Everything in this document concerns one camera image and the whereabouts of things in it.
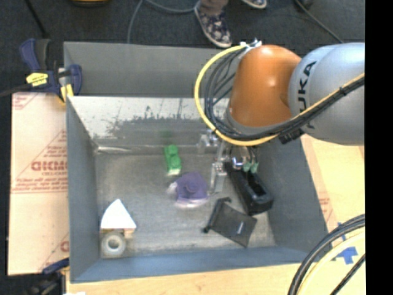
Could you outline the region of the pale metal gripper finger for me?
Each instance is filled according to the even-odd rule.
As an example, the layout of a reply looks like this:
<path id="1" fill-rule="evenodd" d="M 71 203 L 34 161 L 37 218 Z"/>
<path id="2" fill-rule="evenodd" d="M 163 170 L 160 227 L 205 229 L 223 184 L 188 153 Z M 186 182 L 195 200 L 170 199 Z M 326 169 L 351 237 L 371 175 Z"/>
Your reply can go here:
<path id="1" fill-rule="evenodd" d="M 224 189 L 227 172 L 222 162 L 214 162 L 211 167 L 211 193 L 219 193 Z"/>
<path id="2" fill-rule="evenodd" d="M 211 130 L 206 130 L 200 134 L 198 140 L 198 153 L 204 154 L 206 151 L 217 147 L 217 137 Z"/>

